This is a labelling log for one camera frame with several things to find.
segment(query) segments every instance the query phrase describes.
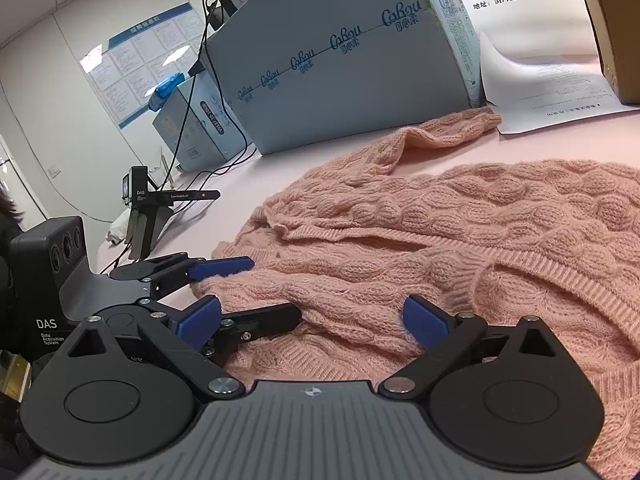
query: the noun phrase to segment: metal screw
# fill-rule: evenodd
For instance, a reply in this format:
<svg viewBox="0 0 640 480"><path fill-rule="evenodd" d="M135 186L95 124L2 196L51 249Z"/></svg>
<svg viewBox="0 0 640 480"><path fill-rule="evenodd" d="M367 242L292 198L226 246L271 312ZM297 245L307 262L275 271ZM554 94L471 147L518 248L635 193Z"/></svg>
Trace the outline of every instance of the metal screw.
<svg viewBox="0 0 640 480"><path fill-rule="evenodd" d="M415 388L415 383L409 377L390 377L383 384L385 390L393 394L407 394Z"/></svg>
<svg viewBox="0 0 640 480"><path fill-rule="evenodd" d="M240 383L233 377L220 377L209 383L209 390L215 394L228 395L236 392Z"/></svg>

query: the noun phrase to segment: pink table surface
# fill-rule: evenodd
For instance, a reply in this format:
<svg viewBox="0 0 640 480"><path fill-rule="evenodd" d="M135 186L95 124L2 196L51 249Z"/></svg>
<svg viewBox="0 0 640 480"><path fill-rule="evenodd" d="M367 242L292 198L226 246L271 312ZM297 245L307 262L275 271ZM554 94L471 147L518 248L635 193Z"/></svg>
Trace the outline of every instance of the pink table surface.
<svg viewBox="0 0 640 480"><path fill-rule="evenodd" d="M225 176L210 178L205 189L219 190L220 199L194 203L171 219L151 257L187 251L192 257L209 258L219 242L234 240L254 208L265 199L283 190L310 168L392 131L329 140L273 155L256 154ZM396 173L439 174L459 164L513 164L546 158L588 158L640 167L640 112L559 124L519 135L503 136L494 131L465 146L434 152L426 158L423 155L413 162L409 160ZM185 175L177 184L188 184L192 177ZM98 268L104 268L120 252L122 246L103 243L98 249ZM175 308L184 308L192 301L194 297L188 287L162 300Z"/></svg>

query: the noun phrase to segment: cardboard box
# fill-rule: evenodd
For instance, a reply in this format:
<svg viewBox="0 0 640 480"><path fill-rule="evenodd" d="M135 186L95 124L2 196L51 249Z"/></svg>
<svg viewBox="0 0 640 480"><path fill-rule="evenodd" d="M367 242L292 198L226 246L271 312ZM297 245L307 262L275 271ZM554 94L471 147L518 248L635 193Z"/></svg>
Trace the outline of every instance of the cardboard box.
<svg viewBox="0 0 640 480"><path fill-rule="evenodd" d="M479 43L461 0L249 0L207 49L263 154L480 101Z"/></svg>
<svg viewBox="0 0 640 480"><path fill-rule="evenodd" d="M179 84L153 122L166 145L174 153L192 84L193 77ZM236 120L228 105L226 108ZM218 86L207 72L201 72L196 76L191 110L176 156L180 169L198 171L220 166L241 150L244 150L244 139L222 109Z"/></svg>
<svg viewBox="0 0 640 480"><path fill-rule="evenodd" d="M624 104L640 104L640 0L585 0L602 73Z"/></svg>

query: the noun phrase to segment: cable knit pattern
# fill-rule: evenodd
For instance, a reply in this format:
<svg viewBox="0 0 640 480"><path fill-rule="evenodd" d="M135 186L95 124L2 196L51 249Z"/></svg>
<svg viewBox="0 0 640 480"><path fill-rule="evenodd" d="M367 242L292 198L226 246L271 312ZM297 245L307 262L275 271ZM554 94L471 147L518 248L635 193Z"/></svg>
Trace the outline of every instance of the cable knit pattern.
<svg viewBox="0 0 640 480"><path fill-rule="evenodd" d="M226 312L291 301L293 334L244 346L230 373L250 384L371 379L421 352L399 313L420 294L492 324L538 314L606 407L591 465L607 480L640 470L640 173L546 160L397 176L409 148L474 140L500 117L468 110L399 129L310 170L257 208L213 257L255 269L194 286Z"/></svg>

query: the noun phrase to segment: white flyer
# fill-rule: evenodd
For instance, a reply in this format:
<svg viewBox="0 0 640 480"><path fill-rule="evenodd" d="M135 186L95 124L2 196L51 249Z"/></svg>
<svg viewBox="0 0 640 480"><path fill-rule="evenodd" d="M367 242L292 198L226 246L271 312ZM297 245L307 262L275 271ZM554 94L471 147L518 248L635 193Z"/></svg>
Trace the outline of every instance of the white flyer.
<svg viewBox="0 0 640 480"><path fill-rule="evenodd" d="M101 92L104 92L109 86L122 78L109 54L102 54L100 64L98 64L89 73L91 74L91 77L94 78L94 81Z"/></svg>
<svg viewBox="0 0 640 480"><path fill-rule="evenodd" d="M122 75L130 74L144 65L144 61L130 40L115 46L109 51L109 54L113 57Z"/></svg>
<svg viewBox="0 0 640 480"><path fill-rule="evenodd" d="M187 40L200 38L202 36L202 22L195 10L190 10L180 16L176 16L174 21Z"/></svg>
<svg viewBox="0 0 640 480"><path fill-rule="evenodd" d="M131 41L145 63L154 60L158 56L162 56L162 54L166 52L165 47L162 46L153 29L146 30L142 32L142 34L134 36L131 38Z"/></svg>
<svg viewBox="0 0 640 480"><path fill-rule="evenodd" d="M155 80L147 66L140 67L125 79L141 103L149 101L151 93L158 85L158 81Z"/></svg>
<svg viewBox="0 0 640 480"><path fill-rule="evenodd" d="M482 84L501 133L634 110L600 72L584 0L462 0L481 42Z"/></svg>
<svg viewBox="0 0 640 480"><path fill-rule="evenodd" d="M186 40L180 29L174 23L174 20L169 20L168 22L160 23L154 27L156 34L158 35L158 39L160 43L164 45L165 49L171 50L174 49L184 43Z"/></svg>
<svg viewBox="0 0 640 480"><path fill-rule="evenodd" d="M462 0L478 33L511 59L597 56L584 0Z"/></svg>
<svg viewBox="0 0 640 480"><path fill-rule="evenodd" d="M620 104L600 64L567 59L545 64L515 62L483 36L481 67L484 91L502 116L503 134L519 134L593 117L638 109Z"/></svg>
<svg viewBox="0 0 640 480"><path fill-rule="evenodd" d="M140 102L124 79L107 88L104 97L119 121L126 119L140 108Z"/></svg>

